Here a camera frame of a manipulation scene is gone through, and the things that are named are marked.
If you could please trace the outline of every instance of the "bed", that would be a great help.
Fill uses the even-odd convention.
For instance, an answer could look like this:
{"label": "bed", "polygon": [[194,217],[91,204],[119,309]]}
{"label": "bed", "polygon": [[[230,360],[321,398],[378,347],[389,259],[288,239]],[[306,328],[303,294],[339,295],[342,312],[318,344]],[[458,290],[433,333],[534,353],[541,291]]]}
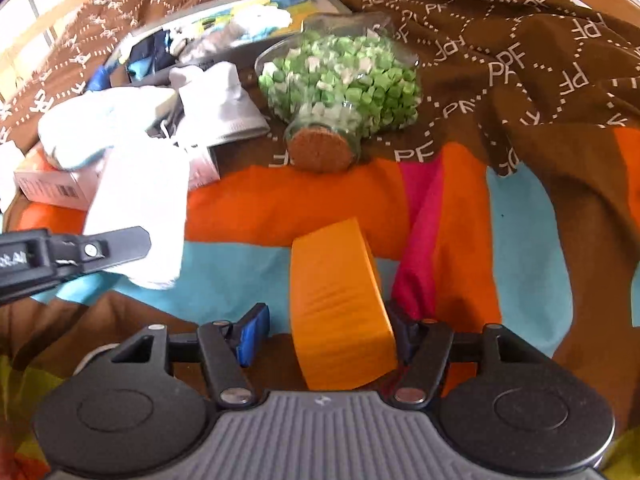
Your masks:
{"label": "bed", "polygon": [[[28,150],[39,117],[81,92],[120,38],[205,1],[84,4],[2,106],[4,138]],[[418,123],[373,136],[366,163],[347,173],[314,175],[290,165],[271,120],[268,136],[217,148],[222,179],[190,193],[174,288],[98,274],[0,309],[5,468],[42,476],[34,406],[87,352],[150,323],[187,332],[264,301],[273,335],[249,378],[304,388],[288,325],[290,246],[356,217],[385,298],[456,330],[502,322],[552,355],[614,409],[626,437],[610,476],[638,474],[625,460],[640,424],[640,30],[571,0],[341,1],[389,13],[419,54]],[[83,221],[21,197],[4,228],[79,233]],[[202,388],[190,365],[177,375]]]}

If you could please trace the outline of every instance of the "pink fabric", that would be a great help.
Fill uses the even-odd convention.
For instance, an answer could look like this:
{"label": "pink fabric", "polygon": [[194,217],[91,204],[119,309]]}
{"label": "pink fabric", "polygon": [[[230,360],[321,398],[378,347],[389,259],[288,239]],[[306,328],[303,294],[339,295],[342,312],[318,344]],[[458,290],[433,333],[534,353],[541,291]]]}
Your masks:
{"label": "pink fabric", "polygon": [[400,171],[409,207],[411,233],[391,295],[413,319],[424,319],[435,315],[432,256],[442,209],[442,159],[438,156],[433,162],[403,162]]}

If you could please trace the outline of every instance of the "screw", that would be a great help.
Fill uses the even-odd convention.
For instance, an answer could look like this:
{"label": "screw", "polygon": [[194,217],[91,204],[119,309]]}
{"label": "screw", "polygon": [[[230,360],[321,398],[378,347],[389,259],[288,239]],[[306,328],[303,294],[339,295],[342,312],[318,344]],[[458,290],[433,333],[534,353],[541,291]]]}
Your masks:
{"label": "screw", "polygon": [[90,258],[95,258],[98,255],[98,248],[93,244],[87,244],[84,246],[84,254]]}
{"label": "screw", "polygon": [[227,388],[220,394],[220,399],[227,404],[247,404],[254,398],[246,388]]}
{"label": "screw", "polygon": [[394,397],[403,404],[420,404],[427,400],[427,394],[419,388],[400,388]]}

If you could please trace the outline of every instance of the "orange box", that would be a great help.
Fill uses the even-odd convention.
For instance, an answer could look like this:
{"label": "orange box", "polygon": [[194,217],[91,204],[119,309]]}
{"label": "orange box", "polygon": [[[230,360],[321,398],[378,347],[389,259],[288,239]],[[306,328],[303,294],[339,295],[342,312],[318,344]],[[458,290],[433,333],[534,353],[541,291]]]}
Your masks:
{"label": "orange box", "polygon": [[32,202],[87,211],[94,200],[108,153],[75,171],[63,171],[47,161],[40,143],[30,149],[14,171],[15,183]]}

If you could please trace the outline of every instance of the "black circular cover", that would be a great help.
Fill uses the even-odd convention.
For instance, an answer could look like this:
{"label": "black circular cover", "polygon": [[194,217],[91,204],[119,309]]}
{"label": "black circular cover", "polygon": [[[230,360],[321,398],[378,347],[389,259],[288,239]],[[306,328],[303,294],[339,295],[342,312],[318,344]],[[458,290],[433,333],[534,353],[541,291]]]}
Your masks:
{"label": "black circular cover", "polygon": [[204,399],[162,368],[107,356],[53,390],[34,431],[47,460],[85,476],[130,475],[187,451],[207,421]]}
{"label": "black circular cover", "polygon": [[608,404],[553,366],[501,364],[443,400],[442,427],[470,460],[507,474],[562,474],[593,465],[614,429]]}

